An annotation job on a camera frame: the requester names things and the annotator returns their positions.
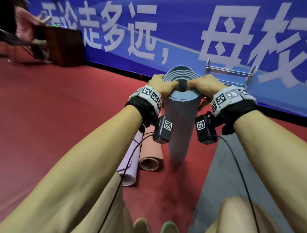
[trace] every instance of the khaki pants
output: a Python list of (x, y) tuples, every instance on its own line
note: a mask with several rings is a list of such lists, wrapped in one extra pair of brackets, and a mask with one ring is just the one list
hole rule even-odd
[[(106, 216), (119, 182), (120, 175), (116, 172), (90, 212), (72, 233), (97, 233)], [(122, 186), (116, 195), (108, 218), (100, 233), (133, 233), (130, 214), (122, 199)]]

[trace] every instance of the person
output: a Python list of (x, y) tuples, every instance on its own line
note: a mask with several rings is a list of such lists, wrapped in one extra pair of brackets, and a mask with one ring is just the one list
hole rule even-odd
[[(164, 82), (163, 75), (154, 75), (149, 86), (164, 99), (179, 84)], [(212, 75), (190, 80), (187, 86), (207, 97), (202, 107), (226, 87)], [(97, 233), (120, 181), (116, 169), (142, 124), (142, 116), (137, 107), (127, 105), (77, 143), (0, 224), (0, 232)], [(306, 232), (307, 143), (258, 110), (239, 117), (233, 128), (294, 232)], [(261, 233), (280, 232), (271, 217), (256, 205), (255, 212)], [(101, 232), (150, 232), (144, 219), (132, 225), (122, 200), (122, 187)], [(163, 226), (162, 233), (176, 232), (173, 223)], [(217, 220), (206, 230), (206, 233), (233, 232), (256, 232), (250, 204), (243, 197), (224, 200)]]
[(34, 38), (34, 27), (45, 25), (46, 22), (51, 20), (51, 17), (41, 20), (43, 17), (42, 13), (38, 17), (35, 17), (27, 10), (23, 0), (15, 0), (14, 6), (17, 24), (16, 36), (25, 42), (32, 43), (33, 46), (31, 48), (35, 57), (48, 63), (47, 42)]

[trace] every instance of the beige shoe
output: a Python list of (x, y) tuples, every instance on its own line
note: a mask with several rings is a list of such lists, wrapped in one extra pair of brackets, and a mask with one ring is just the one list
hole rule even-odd
[(145, 218), (139, 218), (133, 224), (134, 233), (150, 233), (149, 225)]
[(168, 221), (163, 224), (161, 233), (179, 233), (179, 230), (175, 223)]

